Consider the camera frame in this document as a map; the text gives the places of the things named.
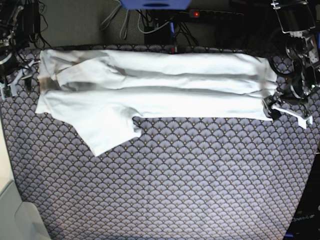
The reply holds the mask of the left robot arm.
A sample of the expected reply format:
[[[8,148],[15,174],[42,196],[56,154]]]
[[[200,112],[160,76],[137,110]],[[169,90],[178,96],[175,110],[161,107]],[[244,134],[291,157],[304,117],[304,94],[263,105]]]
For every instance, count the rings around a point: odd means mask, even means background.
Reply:
[[[279,72],[269,58],[272,70],[290,82],[263,99],[264,112],[272,120],[277,120],[282,113],[289,114],[306,129],[313,124],[309,97],[320,89],[320,27],[306,0],[274,0],[271,5],[281,31],[289,36],[285,52],[292,61],[293,71]]]

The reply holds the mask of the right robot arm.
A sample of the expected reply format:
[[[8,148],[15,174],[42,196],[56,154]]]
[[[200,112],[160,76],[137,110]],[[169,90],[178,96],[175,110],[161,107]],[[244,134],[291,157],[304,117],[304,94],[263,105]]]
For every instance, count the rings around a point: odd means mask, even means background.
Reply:
[[[2,0],[0,2],[0,96],[17,95],[17,84],[24,81],[31,89],[36,60],[24,59],[20,51],[28,48],[40,33],[37,0]]]

